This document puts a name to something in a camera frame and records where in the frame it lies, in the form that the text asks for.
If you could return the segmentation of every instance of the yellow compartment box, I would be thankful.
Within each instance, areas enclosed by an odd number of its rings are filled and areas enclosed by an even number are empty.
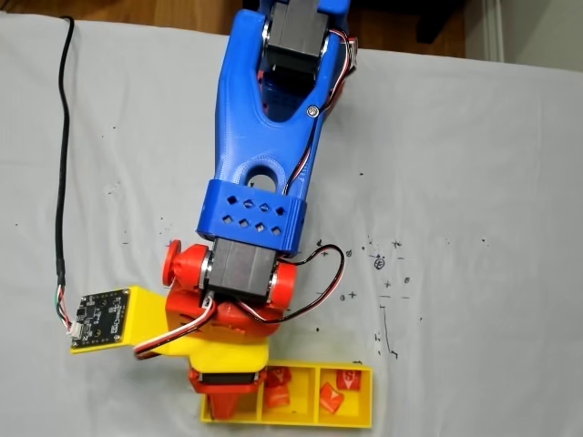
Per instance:
[[[291,380],[287,383],[290,404],[269,408],[264,399],[264,384],[254,392],[239,397],[233,416],[228,420],[214,420],[210,403],[203,395],[200,420],[202,422],[258,423],[265,425],[330,426],[370,428],[373,421],[373,370],[359,364],[272,360],[269,366],[288,367]],[[336,371],[360,371],[360,390],[338,390]],[[320,388],[326,383],[340,392],[343,403],[331,413],[320,406]]]

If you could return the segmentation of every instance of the bolt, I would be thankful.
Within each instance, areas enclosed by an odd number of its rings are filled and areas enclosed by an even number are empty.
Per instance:
[[[312,118],[316,118],[320,114],[320,109],[316,105],[308,106],[308,115]]]

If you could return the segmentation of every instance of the white table surface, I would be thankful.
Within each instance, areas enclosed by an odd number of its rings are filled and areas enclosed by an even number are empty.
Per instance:
[[[322,132],[302,235],[304,253],[322,239],[352,256],[335,295],[281,327],[271,355],[373,366],[373,428],[263,430],[199,423],[183,359],[67,353],[52,303],[66,26],[0,14],[1,435],[583,434],[583,75],[359,52]],[[226,41],[77,23],[70,312],[131,283],[166,292],[165,245],[198,241]],[[294,306],[336,261],[302,269]]]

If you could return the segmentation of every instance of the white wall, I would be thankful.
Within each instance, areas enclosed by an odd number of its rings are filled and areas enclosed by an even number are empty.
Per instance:
[[[467,57],[583,71],[583,0],[468,0]]]
[[[583,0],[502,0],[505,60],[583,71]]]

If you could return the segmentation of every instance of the red block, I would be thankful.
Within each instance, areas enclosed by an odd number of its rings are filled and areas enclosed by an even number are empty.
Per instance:
[[[320,405],[332,414],[340,408],[343,401],[344,395],[333,389],[329,382],[320,389]]]
[[[338,390],[360,390],[361,371],[336,371],[336,388]]]
[[[289,367],[268,367],[265,386],[277,387],[278,385],[287,384],[291,379],[292,373]]]
[[[265,387],[265,403],[269,408],[282,407],[290,404],[290,393],[287,385],[276,385],[275,387]]]

